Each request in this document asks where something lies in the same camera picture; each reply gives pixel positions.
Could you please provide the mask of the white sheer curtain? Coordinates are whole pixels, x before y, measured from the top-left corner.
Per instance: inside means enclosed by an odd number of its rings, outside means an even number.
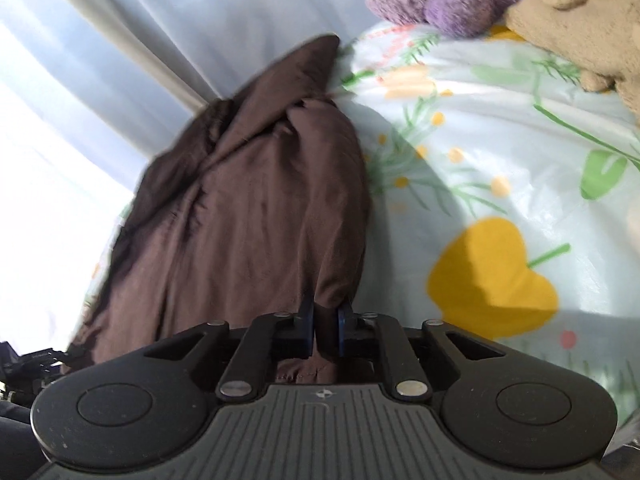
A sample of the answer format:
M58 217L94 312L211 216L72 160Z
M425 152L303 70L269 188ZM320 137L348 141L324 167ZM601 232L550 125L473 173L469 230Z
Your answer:
M362 0L1 0L1 336L63 348L150 161L214 99L335 32Z

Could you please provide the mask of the floral white bed sheet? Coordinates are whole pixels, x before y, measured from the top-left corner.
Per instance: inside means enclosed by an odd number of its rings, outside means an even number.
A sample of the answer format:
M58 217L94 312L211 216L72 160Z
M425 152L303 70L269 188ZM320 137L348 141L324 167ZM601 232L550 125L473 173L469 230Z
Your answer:
M639 133L614 93L494 28L338 48L370 211L352 306L441 318L639 406Z

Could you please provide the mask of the dark brown garment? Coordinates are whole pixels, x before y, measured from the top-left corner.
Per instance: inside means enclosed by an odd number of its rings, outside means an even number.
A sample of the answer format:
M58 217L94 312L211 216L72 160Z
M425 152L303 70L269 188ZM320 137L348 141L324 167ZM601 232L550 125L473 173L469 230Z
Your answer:
M334 35L297 47L151 162L71 370L205 322L354 299L370 194L355 128L326 91L339 47Z

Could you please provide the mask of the beige plush toy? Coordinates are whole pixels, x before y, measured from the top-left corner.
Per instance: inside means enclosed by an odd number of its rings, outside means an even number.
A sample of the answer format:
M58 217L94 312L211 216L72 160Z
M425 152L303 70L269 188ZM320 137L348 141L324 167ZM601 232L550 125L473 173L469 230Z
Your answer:
M580 69L586 91L614 87L639 114L639 0L521 0L506 27Z

